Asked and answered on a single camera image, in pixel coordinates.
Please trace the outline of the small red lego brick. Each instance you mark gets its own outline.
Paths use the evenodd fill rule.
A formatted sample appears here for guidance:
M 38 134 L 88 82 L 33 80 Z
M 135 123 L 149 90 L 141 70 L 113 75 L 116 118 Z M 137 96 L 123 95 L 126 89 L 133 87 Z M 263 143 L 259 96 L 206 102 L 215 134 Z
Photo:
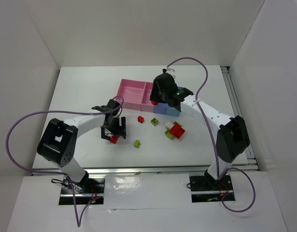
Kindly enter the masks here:
M 144 122 L 144 118 L 142 116 L 138 116 L 138 122 L 143 123 Z

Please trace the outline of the green lego brick with studs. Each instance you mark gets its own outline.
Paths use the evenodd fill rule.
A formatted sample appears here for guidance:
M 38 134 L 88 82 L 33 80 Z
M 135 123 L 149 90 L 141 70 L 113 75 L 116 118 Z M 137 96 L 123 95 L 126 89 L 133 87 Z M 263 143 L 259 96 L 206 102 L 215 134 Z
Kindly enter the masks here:
M 156 126 L 159 124 L 159 121 L 156 118 L 153 118 L 150 122 L 153 126 Z

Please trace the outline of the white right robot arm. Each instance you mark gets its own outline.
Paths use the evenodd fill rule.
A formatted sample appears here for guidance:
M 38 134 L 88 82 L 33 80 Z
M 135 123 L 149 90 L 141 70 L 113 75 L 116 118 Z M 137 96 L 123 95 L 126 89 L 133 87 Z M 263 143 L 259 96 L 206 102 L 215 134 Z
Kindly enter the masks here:
M 150 100 L 166 103 L 208 127 L 215 153 L 214 161 L 204 173 L 204 181 L 210 187 L 220 182 L 236 157 L 250 145 L 246 124 L 241 116 L 223 114 L 198 100 L 192 91 L 179 89 L 166 69 L 153 80 Z

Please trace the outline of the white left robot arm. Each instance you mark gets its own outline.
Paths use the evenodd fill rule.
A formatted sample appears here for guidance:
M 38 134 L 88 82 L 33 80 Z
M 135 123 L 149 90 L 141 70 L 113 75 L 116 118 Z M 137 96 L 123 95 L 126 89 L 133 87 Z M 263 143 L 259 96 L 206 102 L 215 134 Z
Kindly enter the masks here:
M 120 117 L 120 102 L 110 99 L 106 105 L 95 106 L 90 112 L 71 119 L 49 121 L 37 146 L 37 153 L 52 162 L 59 170 L 67 174 L 72 183 L 80 190 L 92 192 L 102 184 L 89 178 L 74 158 L 77 139 L 85 133 L 100 128 L 101 139 L 116 143 L 122 137 L 126 139 L 126 118 Z

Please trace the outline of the dark blue container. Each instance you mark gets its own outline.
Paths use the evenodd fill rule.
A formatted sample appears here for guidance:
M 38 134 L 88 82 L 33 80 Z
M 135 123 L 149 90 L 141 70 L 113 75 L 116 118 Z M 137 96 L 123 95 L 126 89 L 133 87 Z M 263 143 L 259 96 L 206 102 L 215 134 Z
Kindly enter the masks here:
M 166 103 L 158 103 L 154 106 L 154 113 L 166 115 L 167 114 L 168 105 Z

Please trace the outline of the light blue container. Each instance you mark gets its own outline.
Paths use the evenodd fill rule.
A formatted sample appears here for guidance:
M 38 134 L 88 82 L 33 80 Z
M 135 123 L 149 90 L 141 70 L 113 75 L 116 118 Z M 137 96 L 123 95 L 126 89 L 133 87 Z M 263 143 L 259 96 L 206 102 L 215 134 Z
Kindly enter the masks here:
M 181 103 L 187 96 L 187 89 L 184 87 L 178 87 L 177 91 L 173 91 L 167 98 L 167 115 L 178 117 L 181 112 Z

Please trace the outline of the small pink container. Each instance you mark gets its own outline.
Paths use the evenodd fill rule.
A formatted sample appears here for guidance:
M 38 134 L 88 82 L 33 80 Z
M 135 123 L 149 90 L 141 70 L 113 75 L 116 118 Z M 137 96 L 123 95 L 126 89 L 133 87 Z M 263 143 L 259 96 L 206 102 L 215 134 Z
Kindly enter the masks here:
M 144 112 L 154 112 L 154 105 L 151 103 L 150 95 L 152 92 L 153 83 L 146 82 L 144 86 L 144 93 L 141 102 L 141 111 Z

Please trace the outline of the white lego brick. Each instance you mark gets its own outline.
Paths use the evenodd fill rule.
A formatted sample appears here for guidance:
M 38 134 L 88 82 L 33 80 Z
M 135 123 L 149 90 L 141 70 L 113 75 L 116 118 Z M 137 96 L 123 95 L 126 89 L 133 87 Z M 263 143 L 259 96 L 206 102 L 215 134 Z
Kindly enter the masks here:
M 165 123 L 165 127 L 166 127 L 168 130 L 170 130 L 173 126 L 174 126 L 174 123 L 172 123 L 172 122 L 170 122 L 170 121 L 168 121 L 168 122 Z

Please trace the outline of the large red lego brick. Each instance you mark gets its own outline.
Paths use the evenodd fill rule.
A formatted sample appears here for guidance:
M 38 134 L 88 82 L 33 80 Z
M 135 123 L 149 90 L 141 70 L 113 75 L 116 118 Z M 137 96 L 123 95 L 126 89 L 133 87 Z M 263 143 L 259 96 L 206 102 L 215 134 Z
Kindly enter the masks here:
M 170 128 L 169 132 L 177 139 L 180 139 L 182 135 L 185 133 L 185 129 L 183 129 L 180 124 L 176 123 Z

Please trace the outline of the green lego plate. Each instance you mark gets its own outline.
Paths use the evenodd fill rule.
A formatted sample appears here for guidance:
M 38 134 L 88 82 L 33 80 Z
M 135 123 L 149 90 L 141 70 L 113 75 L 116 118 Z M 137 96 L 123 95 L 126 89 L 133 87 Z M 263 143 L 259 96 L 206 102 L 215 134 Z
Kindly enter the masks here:
M 169 130 L 166 130 L 166 131 L 165 131 L 165 135 L 166 135 L 170 140 L 173 140 L 173 139 L 174 139 L 174 135 L 171 134 Z

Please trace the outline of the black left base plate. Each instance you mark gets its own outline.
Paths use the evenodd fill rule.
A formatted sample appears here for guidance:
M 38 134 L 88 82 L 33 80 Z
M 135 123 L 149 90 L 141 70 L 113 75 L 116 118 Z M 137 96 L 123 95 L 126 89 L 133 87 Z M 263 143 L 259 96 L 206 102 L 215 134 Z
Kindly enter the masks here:
M 95 178 L 94 183 L 87 188 L 74 186 L 75 201 L 77 205 L 86 205 L 89 201 L 91 204 L 103 204 L 104 202 L 104 184 L 105 178 Z M 61 184 L 61 191 L 59 196 L 59 205 L 73 205 L 73 193 L 71 185 L 67 178 L 64 177 Z

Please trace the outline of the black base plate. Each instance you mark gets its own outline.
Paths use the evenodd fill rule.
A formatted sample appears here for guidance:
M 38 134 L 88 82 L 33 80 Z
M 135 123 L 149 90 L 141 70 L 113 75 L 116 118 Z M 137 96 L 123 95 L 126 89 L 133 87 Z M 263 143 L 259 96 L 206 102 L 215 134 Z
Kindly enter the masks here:
M 75 201 L 77 205 L 86 205 L 89 201 L 91 204 L 103 204 L 104 202 L 104 184 L 105 178 L 95 178 L 94 183 L 87 188 L 74 186 Z M 59 196 L 59 205 L 73 205 L 73 193 L 71 185 L 67 178 L 64 177 L 61 184 L 61 191 Z
M 189 177 L 189 183 L 186 187 L 191 191 L 192 203 L 211 203 L 224 201 L 235 201 L 231 177 L 225 175 L 221 181 L 215 185 L 208 185 L 203 175 Z

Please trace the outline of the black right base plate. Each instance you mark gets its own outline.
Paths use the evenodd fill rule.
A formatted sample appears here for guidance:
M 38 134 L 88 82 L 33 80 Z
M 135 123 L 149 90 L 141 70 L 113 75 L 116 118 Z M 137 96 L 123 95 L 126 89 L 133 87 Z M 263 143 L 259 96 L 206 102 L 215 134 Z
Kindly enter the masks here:
M 192 203 L 211 203 L 224 201 L 235 201 L 231 177 L 225 175 L 221 181 L 215 185 L 208 185 L 203 175 L 189 177 L 189 183 L 186 187 L 191 191 Z

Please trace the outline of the aluminium side rail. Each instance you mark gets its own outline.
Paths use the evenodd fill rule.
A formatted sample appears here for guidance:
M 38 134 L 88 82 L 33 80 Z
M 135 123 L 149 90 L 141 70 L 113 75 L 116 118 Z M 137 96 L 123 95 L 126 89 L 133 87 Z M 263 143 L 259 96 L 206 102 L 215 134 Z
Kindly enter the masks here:
M 224 81 L 225 81 L 225 85 L 226 85 L 226 88 L 227 88 L 227 91 L 228 91 L 228 94 L 229 94 L 229 98 L 230 98 L 230 101 L 231 101 L 231 105 L 232 105 L 234 114 L 243 117 L 241 109 L 240 109 L 240 104 L 239 104 L 239 101 L 238 101 L 238 98 L 237 98 L 237 94 L 235 92 L 231 76 L 229 74 L 229 67 L 228 66 L 221 66 L 220 68 L 221 68 L 221 72 L 222 72 L 222 75 L 223 75 L 223 78 L 224 78 Z M 256 161 L 256 157 L 255 157 L 255 154 L 254 154 L 254 151 L 253 151 L 252 144 L 250 144 L 248 146 L 248 148 L 245 150 L 245 153 L 246 153 L 248 165 L 249 166 L 251 166 L 251 165 L 258 166 L 257 161 Z

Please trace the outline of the aluminium front rail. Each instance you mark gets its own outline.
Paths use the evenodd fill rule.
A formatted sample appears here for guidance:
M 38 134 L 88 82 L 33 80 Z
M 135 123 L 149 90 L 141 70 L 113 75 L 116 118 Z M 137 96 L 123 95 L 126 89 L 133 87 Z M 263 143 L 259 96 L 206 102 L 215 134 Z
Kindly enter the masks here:
M 259 171 L 257 164 L 235 165 L 243 171 Z M 87 168 L 89 174 L 141 174 L 148 173 L 192 173 L 204 172 L 207 166 L 169 166 L 169 167 L 136 167 L 136 168 Z M 34 169 L 36 171 L 59 172 L 58 169 Z

